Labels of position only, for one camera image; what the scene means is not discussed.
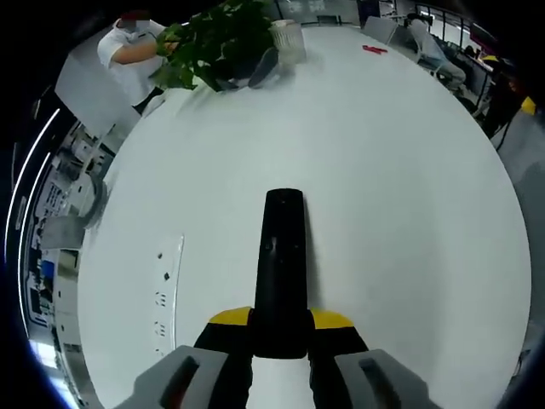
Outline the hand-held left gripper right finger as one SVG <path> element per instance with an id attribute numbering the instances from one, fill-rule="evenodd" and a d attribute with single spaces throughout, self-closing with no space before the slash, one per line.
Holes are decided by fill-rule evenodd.
<path id="1" fill-rule="evenodd" d="M 370 350 L 350 319 L 312 308 L 310 388 L 317 408 L 429 408 L 421 377 L 382 349 Z"/>

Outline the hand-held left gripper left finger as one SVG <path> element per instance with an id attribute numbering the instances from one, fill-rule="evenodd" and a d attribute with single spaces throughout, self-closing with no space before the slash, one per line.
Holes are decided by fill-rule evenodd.
<path id="1" fill-rule="evenodd" d="M 192 346 L 142 372 L 119 408 L 245 408 L 252 385 L 251 307 L 213 316 Z"/>

